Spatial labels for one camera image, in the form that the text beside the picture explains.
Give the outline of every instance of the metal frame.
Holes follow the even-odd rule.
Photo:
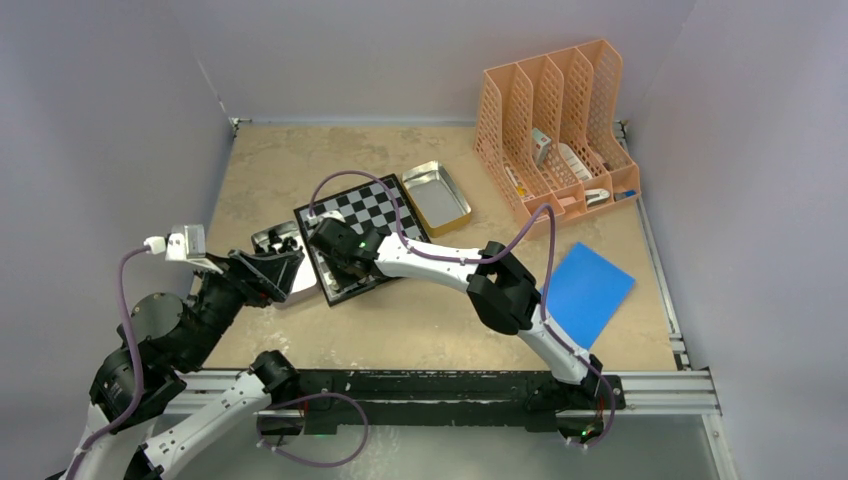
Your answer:
[[[166,415],[191,415],[232,387],[241,370],[203,370],[183,375],[188,386],[168,404]],[[351,370],[347,373],[363,373]],[[627,408],[620,415],[716,415],[719,413],[709,372],[605,372],[621,377]],[[567,410],[559,417],[593,416],[593,410]],[[295,410],[262,411],[272,417],[298,416]]]
[[[663,271],[662,262],[657,251],[657,244],[654,241],[654,233],[651,230],[651,222],[648,220],[648,211],[645,209],[645,202],[641,198],[636,201],[636,208],[642,224],[642,235],[645,238],[645,245],[648,247],[648,254],[651,256],[651,262],[654,265],[654,274],[657,279],[657,285],[659,286],[660,298],[665,308],[672,352],[678,361],[678,368],[683,371],[691,371],[692,365],[689,361],[686,343],[683,341],[683,333],[680,331],[680,324],[677,321],[677,313],[674,311],[674,305],[671,302],[665,272]],[[733,462],[733,455],[727,443],[727,437],[724,434],[724,424],[722,423],[718,397],[715,397],[715,399],[716,411],[701,415],[701,420],[704,422],[704,430],[709,439],[710,453],[713,456],[713,462],[715,463],[716,472],[720,480],[738,480],[739,476]]]

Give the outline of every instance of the beige table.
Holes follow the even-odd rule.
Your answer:
[[[473,128],[242,126],[235,140],[207,246],[250,250],[253,232],[294,218],[327,175],[341,169],[400,174],[439,160],[471,204],[471,223],[439,237],[442,245],[508,243],[518,226],[471,152]],[[331,181],[320,196],[365,183]],[[609,370],[676,370],[660,293],[636,207],[560,229],[555,265],[583,242],[636,279],[592,352]],[[544,279],[548,238],[524,241],[515,255]],[[471,302],[446,287],[390,282],[330,308],[320,293],[283,310],[245,308],[206,362],[243,367],[279,349],[300,368],[536,370],[545,364],[517,337],[492,332]]]

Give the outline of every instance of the blue folder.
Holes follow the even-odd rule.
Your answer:
[[[635,280],[577,243],[551,275],[548,312],[578,345],[589,349]]]

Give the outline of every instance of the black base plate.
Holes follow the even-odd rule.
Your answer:
[[[556,382],[550,372],[300,370],[303,394],[341,393],[355,399],[371,425],[514,426],[530,432],[554,432],[556,413],[594,415],[597,397],[580,387]],[[617,409],[626,406],[621,379],[604,375]],[[603,395],[609,404],[604,386]],[[306,434],[334,434],[339,425],[360,425],[356,410],[335,399],[310,401]]]

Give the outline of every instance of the checkered board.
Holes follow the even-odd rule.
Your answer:
[[[418,217],[415,214],[415,209],[411,208],[409,198],[406,192],[400,187],[400,182],[396,175],[386,175],[380,180],[386,184],[392,191],[395,199],[397,199],[398,207],[400,207],[400,223],[403,226],[403,234],[407,238],[422,242],[429,242],[430,238],[424,232],[424,228]],[[388,226],[391,231],[396,231],[395,212],[392,209],[392,201],[383,190],[383,187],[376,182],[369,182],[358,187],[353,187],[350,190],[337,193],[335,195],[322,198],[315,201],[315,214],[320,215],[327,211],[338,210],[345,218],[345,222],[353,227],[356,233],[363,233],[369,227]],[[294,210],[294,217],[297,219],[297,225],[303,238],[309,238],[312,233],[311,228],[306,225],[306,219],[309,215],[309,205],[298,207]],[[315,269],[315,276],[321,282],[321,289],[324,291],[324,296],[327,298],[327,303],[332,307],[349,298],[353,298],[359,294],[365,293],[374,289],[377,285],[386,283],[391,278],[375,279],[368,277],[359,283],[349,285],[341,290],[334,290],[329,286],[330,269],[327,266],[324,258],[320,253],[312,247],[306,248],[309,258],[312,260],[312,266]]]

